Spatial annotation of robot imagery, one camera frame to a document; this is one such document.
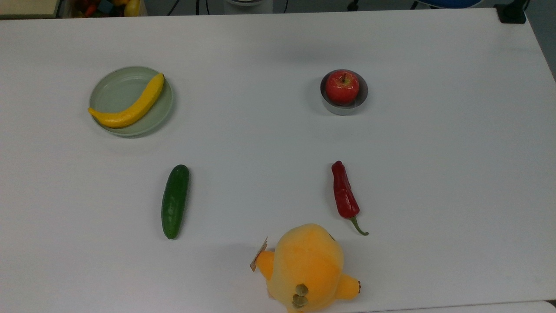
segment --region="pepper stem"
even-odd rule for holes
[[[364,231],[361,230],[361,228],[359,228],[359,225],[357,224],[357,217],[354,216],[354,217],[350,218],[349,220],[353,223],[353,226],[355,226],[355,229],[357,229],[357,231],[360,234],[362,234],[363,236],[368,236],[369,235],[368,232],[364,232]]]

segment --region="plate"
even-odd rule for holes
[[[355,97],[355,100],[353,100],[353,102],[350,104],[337,105],[332,102],[326,95],[326,80],[328,80],[328,76],[336,71],[350,71],[354,73],[359,80],[359,93],[357,94],[357,97]],[[322,95],[322,104],[324,104],[326,109],[328,109],[331,113],[334,113],[336,115],[350,115],[356,113],[357,110],[360,109],[361,105],[365,102],[369,94],[369,87],[367,86],[367,82],[365,81],[365,79],[354,71],[334,70],[326,74],[320,81],[320,94]]]
[[[148,82],[158,74],[157,71],[133,66],[116,70],[106,75],[96,85],[89,107],[99,112],[120,112],[130,107],[141,96]],[[173,92],[170,83],[164,78],[164,87],[151,109],[137,122],[122,128],[106,127],[93,120],[108,132],[122,137],[144,134],[160,125],[170,113],[173,104]]]

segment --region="cable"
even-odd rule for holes
[[[179,1],[180,0],[176,0],[176,3],[174,3],[173,7],[170,9],[170,12],[168,12],[168,15],[172,14],[173,10],[176,8]]]

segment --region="stuffed animal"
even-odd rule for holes
[[[269,294],[288,313],[323,309],[336,299],[351,300],[360,282],[344,273],[344,253],[317,224],[296,227],[278,241],[274,252],[262,251],[255,265],[266,278]]]

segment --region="light green plate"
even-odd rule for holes
[[[125,67],[108,74],[93,90],[89,107],[99,112],[120,112],[130,107],[141,96],[148,82],[157,71],[142,66]],[[122,128],[106,127],[93,120],[102,128],[117,136],[138,136],[153,130],[170,113],[173,92],[170,83],[164,79],[164,87],[151,109],[139,121]]]

